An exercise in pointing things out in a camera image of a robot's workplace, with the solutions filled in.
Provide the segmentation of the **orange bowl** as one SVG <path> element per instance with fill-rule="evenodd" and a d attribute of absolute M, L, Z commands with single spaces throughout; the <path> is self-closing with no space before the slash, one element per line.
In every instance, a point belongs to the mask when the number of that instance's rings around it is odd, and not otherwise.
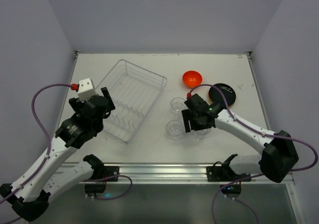
<path fill-rule="evenodd" d="M 182 76 L 182 81 L 188 88 L 194 88 L 201 85 L 202 80 L 202 75 L 194 70 L 186 71 Z"/>

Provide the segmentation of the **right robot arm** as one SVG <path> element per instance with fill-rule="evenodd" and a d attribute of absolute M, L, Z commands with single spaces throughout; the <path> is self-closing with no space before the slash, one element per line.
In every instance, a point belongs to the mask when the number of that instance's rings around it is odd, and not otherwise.
<path fill-rule="evenodd" d="M 233 181 L 263 174 L 273 182 L 280 183 L 298 162 L 299 157 L 291 136 L 280 131 L 275 133 L 258 127 L 235 114 L 219 103 L 208 104 L 198 94 L 188 94 L 182 117 L 185 132 L 217 128 L 248 144 L 256 155 L 232 154 L 218 167 L 213 167 L 213 176 L 220 181 Z"/>

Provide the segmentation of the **clear cup back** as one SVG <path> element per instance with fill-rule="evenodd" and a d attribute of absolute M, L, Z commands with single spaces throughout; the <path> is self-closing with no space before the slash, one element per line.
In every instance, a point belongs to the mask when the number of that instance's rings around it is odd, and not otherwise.
<path fill-rule="evenodd" d="M 175 118 L 179 118 L 182 115 L 182 111 L 187 109 L 184 104 L 185 99 L 181 97 L 173 98 L 170 102 L 171 112 Z"/>

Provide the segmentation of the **clear cup front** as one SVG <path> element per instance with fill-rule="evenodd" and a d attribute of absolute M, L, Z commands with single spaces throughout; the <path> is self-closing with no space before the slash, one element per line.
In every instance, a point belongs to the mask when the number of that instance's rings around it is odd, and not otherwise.
<path fill-rule="evenodd" d="M 183 124 L 179 120 L 171 120 L 166 125 L 166 133 L 171 139 L 181 139 L 183 136 Z"/>

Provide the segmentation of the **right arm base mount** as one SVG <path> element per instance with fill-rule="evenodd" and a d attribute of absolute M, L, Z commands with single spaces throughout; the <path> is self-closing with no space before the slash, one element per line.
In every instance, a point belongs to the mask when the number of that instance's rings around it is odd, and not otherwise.
<path fill-rule="evenodd" d="M 247 173 L 237 174 L 234 172 L 230 164 L 231 162 L 238 157 L 238 154 L 232 154 L 228 157 L 224 162 L 217 161 L 213 165 L 206 167 L 206 176 L 208 182 L 232 182 L 237 179 L 248 178 L 244 180 L 244 182 L 251 181 L 251 175 Z M 236 182 L 228 187 L 225 187 L 221 190 L 222 194 L 226 195 L 226 197 L 236 198 L 241 194 L 242 187 L 241 181 Z"/>

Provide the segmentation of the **clear cup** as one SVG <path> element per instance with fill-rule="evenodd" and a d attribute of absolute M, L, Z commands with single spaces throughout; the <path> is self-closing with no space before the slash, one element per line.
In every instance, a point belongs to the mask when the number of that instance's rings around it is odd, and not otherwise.
<path fill-rule="evenodd" d="M 181 97 L 173 98 L 170 102 L 171 112 L 175 118 L 179 118 L 182 115 L 182 111 L 187 109 L 184 104 L 185 99 Z"/>
<path fill-rule="evenodd" d="M 181 139 L 183 136 L 183 124 L 179 120 L 171 120 L 166 125 L 166 133 L 171 139 Z"/>
<path fill-rule="evenodd" d="M 202 140 L 205 137 L 207 137 L 207 135 L 210 134 L 210 132 L 211 132 L 211 128 L 206 128 L 206 129 L 195 131 L 194 135 L 197 140 Z"/>

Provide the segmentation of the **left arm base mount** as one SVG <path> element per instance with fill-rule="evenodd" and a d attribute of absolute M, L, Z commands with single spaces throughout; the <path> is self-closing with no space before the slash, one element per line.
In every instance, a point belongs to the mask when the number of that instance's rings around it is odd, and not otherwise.
<path fill-rule="evenodd" d="M 89 178 L 89 181 L 108 178 L 118 174 L 119 166 L 103 166 L 93 172 L 93 175 L 91 176 L 91 178 Z M 88 182 L 86 182 L 84 185 L 84 192 L 87 195 L 94 195 L 96 197 L 97 194 L 101 194 L 105 191 L 106 184 L 107 181 L 103 181 L 102 184 L 89 184 Z"/>

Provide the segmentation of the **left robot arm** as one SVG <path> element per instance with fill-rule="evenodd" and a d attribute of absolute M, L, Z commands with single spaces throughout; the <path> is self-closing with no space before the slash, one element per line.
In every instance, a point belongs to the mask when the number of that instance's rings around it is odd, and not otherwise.
<path fill-rule="evenodd" d="M 96 137 L 103 130 L 103 120 L 115 110 L 115 105 L 106 87 L 98 95 L 94 88 L 70 85 L 78 92 L 78 98 L 71 98 L 69 104 L 73 116 L 66 119 L 50 140 L 48 148 L 36 162 L 12 184 L 2 184 L 2 202 L 8 201 L 19 219 L 32 222 L 38 219 L 57 196 L 79 182 L 99 179 L 103 176 L 103 162 L 90 154 L 70 171 L 55 176 L 55 172 L 85 142 Z"/>

